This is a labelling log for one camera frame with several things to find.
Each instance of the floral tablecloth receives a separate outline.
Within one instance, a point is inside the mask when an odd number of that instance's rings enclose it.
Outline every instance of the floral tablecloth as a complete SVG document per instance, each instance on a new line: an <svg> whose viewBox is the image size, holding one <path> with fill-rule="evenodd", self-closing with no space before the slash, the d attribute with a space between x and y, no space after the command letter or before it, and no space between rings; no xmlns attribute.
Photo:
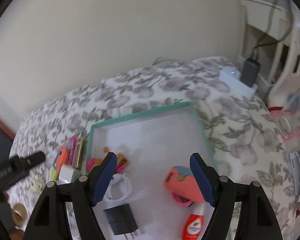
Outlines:
<svg viewBox="0 0 300 240"><path fill-rule="evenodd" d="M86 134L95 122L181 101L192 101L205 126L221 174L234 182L259 180L277 215L284 239L295 223L295 193L288 153L265 104L255 96L242 98L219 81L219 72L233 67L223 57L162 63L131 70L69 92L26 116L10 156L43 151L44 164L9 190L10 203L32 212L39 195L31 193L30 178L42 178L59 146L75 134ZM73 209L68 216L74 238L78 231ZM239 216L236 204L231 233Z"/></svg>

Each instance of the white power strip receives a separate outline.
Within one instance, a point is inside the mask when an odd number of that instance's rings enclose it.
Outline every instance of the white power strip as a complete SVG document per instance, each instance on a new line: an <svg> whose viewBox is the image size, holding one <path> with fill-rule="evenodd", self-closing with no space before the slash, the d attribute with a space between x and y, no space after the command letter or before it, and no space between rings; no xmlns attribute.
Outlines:
<svg viewBox="0 0 300 240"><path fill-rule="evenodd" d="M229 87L234 89L239 94L245 96L247 99L251 100L255 94L258 86L253 84L252 87L248 87L240 81L241 73L234 68L224 68L220 71L219 79L223 83L226 83Z"/></svg>

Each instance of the white chair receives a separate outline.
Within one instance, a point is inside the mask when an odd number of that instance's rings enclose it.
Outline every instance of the white chair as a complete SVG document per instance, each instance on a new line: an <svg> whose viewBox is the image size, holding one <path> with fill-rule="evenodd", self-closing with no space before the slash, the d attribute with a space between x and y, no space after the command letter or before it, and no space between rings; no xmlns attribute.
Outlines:
<svg viewBox="0 0 300 240"><path fill-rule="evenodd" d="M283 106L287 96L300 88L300 18L295 19L290 48L283 71L270 90L268 107Z"/></svg>

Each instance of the coiled white cable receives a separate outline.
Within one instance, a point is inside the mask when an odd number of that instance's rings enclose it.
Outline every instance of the coiled white cable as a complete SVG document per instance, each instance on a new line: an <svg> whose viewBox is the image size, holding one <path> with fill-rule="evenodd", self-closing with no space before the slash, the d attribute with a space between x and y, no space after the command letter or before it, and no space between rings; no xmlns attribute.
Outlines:
<svg viewBox="0 0 300 240"><path fill-rule="evenodd" d="M123 196L121 198L112 199L112 194L111 194L112 185L114 185L122 180L125 183L126 192L123 194ZM132 183L129 179L128 174L127 173L124 173L124 174L116 173L113 175L112 180L109 184L109 187L107 188L107 191L104 196L104 200L109 203L117 203L117 202L127 199L131 195L131 193L132 193Z"/></svg>

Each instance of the finger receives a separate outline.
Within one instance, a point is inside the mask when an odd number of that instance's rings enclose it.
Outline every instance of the finger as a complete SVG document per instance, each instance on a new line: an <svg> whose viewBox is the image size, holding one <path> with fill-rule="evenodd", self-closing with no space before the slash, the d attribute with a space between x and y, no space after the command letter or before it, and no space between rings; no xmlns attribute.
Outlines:
<svg viewBox="0 0 300 240"><path fill-rule="evenodd" d="M21 229L18 229L18 230L13 230L9 234L9 237L11 240L22 240L24 234L25 234L24 231L22 231Z"/></svg>
<svg viewBox="0 0 300 240"><path fill-rule="evenodd" d="M6 191L4 191L3 194L4 194L4 197L6 198L6 200L8 201L9 200L9 194Z"/></svg>

